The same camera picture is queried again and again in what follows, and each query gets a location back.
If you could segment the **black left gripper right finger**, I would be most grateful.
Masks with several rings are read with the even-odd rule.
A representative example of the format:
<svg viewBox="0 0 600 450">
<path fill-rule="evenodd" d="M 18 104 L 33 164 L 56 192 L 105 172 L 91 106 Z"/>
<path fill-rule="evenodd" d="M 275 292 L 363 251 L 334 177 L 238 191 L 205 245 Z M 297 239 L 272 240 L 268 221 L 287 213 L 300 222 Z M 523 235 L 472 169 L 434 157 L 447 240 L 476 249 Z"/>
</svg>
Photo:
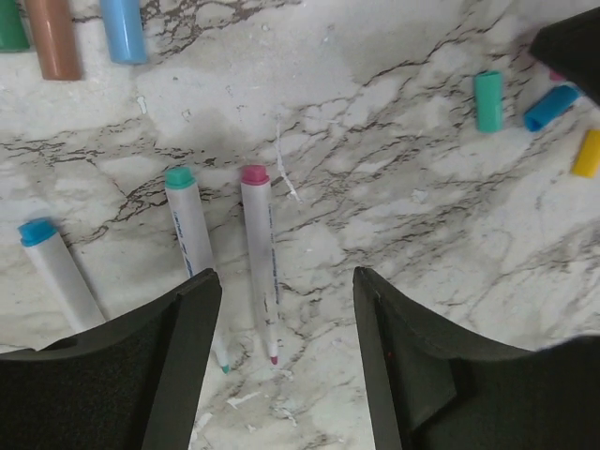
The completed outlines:
<svg viewBox="0 0 600 450">
<path fill-rule="evenodd" d="M 379 449 L 595 449 L 599 339 L 527 351 L 353 273 L 367 401 Z"/>
</svg>

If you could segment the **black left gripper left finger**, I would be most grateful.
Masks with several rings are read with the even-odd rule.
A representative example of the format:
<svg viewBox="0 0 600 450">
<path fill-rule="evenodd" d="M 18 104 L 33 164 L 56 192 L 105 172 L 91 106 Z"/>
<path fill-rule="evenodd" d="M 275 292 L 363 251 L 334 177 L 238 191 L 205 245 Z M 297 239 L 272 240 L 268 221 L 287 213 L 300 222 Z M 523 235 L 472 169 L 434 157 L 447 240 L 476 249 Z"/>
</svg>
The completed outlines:
<svg viewBox="0 0 600 450">
<path fill-rule="evenodd" d="M 188 448 L 221 295 L 206 269 L 98 327 L 2 354 L 2 448 Z"/>
</svg>

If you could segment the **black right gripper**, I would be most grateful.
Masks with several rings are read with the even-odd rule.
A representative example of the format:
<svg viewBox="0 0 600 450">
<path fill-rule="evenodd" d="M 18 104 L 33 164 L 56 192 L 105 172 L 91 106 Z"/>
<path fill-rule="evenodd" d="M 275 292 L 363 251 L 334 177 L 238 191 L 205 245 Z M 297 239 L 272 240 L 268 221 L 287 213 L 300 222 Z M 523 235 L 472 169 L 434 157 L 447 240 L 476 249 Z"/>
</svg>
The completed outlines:
<svg viewBox="0 0 600 450">
<path fill-rule="evenodd" d="M 600 99 L 599 10 L 541 28 L 530 46 L 533 58 L 574 83 L 595 104 Z"/>
</svg>

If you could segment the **blue pen cap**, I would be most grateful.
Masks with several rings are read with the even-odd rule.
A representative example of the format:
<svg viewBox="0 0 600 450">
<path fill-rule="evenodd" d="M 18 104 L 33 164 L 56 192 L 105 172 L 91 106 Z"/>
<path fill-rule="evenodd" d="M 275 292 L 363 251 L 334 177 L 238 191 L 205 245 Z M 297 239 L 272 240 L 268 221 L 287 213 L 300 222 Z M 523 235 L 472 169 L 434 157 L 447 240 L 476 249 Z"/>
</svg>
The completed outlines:
<svg viewBox="0 0 600 450">
<path fill-rule="evenodd" d="M 530 132 L 537 132 L 565 113 L 578 99 L 579 91 L 568 84 L 550 89 L 523 114 L 523 122 Z"/>
</svg>

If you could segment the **teal pen cap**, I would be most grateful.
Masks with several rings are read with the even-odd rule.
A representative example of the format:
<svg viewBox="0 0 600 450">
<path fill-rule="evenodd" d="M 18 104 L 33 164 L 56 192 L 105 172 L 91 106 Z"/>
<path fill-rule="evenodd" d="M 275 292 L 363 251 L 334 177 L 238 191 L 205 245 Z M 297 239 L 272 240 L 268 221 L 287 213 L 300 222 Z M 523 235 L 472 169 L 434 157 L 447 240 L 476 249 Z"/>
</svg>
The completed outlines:
<svg viewBox="0 0 600 450">
<path fill-rule="evenodd" d="M 473 78 L 477 129 L 495 133 L 503 128 L 503 75 L 500 71 L 481 72 Z"/>
</svg>

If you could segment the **yellow pen cap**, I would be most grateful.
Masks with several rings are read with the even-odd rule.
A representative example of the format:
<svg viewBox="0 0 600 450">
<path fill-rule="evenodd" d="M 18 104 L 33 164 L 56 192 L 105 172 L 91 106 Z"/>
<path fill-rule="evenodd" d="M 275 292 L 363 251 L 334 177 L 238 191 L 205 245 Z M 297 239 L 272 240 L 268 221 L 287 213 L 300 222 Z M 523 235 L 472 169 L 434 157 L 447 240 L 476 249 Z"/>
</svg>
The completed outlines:
<svg viewBox="0 0 600 450">
<path fill-rule="evenodd" d="M 576 160 L 571 169 L 571 174 L 594 178 L 600 162 L 600 130 L 590 129 L 587 131 Z"/>
</svg>

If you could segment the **white marker teal cap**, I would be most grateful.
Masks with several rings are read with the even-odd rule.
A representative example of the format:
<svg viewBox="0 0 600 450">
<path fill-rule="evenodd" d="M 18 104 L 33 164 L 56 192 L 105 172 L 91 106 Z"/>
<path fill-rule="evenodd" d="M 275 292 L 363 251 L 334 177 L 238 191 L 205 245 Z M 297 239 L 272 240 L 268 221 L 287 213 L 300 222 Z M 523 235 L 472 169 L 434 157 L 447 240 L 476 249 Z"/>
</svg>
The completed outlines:
<svg viewBox="0 0 600 450">
<path fill-rule="evenodd" d="M 165 192 L 188 276 L 214 269 L 200 189 L 191 169 L 183 166 L 167 170 Z"/>
</svg>

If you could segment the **white marker pink cap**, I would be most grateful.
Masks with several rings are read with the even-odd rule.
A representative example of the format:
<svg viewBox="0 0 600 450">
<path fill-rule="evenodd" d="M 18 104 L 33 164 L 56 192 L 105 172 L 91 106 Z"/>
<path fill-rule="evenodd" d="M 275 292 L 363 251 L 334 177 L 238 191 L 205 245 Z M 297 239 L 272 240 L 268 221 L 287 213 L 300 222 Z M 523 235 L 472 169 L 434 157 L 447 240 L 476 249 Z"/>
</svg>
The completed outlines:
<svg viewBox="0 0 600 450">
<path fill-rule="evenodd" d="M 271 363 L 278 364 L 278 273 L 271 210 L 271 180 L 263 165 L 241 171 L 241 193 L 253 304 L 264 347 Z"/>
</svg>

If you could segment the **white marker light blue cap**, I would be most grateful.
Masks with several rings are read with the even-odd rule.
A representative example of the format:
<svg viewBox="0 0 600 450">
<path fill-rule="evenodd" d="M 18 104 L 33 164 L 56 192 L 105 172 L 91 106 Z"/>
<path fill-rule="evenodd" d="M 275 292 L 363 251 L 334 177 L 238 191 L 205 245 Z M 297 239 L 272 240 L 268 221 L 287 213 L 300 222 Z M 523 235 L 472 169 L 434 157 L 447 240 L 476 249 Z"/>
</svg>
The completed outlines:
<svg viewBox="0 0 600 450">
<path fill-rule="evenodd" d="M 100 10 L 111 60 L 122 65 L 147 62 L 139 0 L 101 0 Z"/>
</svg>

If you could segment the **white marker brown cap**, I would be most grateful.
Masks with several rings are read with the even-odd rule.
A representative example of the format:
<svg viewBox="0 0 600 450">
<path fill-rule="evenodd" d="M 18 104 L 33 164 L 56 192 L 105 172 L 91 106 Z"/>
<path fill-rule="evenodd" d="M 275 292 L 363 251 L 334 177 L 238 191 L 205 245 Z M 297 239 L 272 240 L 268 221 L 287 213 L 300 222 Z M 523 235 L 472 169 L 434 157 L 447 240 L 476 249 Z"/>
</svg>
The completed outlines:
<svg viewBox="0 0 600 450">
<path fill-rule="evenodd" d="M 25 0 L 41 75 L 49 81 L 83 77 L 67 0 Z"/>
</svg>

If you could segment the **pink pen cap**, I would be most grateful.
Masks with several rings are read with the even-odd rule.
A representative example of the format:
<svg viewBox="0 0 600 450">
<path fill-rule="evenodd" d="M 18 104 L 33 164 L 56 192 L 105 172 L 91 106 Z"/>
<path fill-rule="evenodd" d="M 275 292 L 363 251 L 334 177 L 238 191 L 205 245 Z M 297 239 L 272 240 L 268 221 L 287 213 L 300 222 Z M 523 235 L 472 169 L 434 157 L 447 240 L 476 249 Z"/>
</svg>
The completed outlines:
<svg viewBox="0 0 600 450">
<path fill-rule="evenodd" d="M 561 75 L 560 73 L 558 73 L 554 70 L 551 70 L 549 72 L 549 78 L 555 83 L 562 83 L 562 82 L 566 81 L 566 79 L 564 78 L 563 75 Z"/>
</svg>

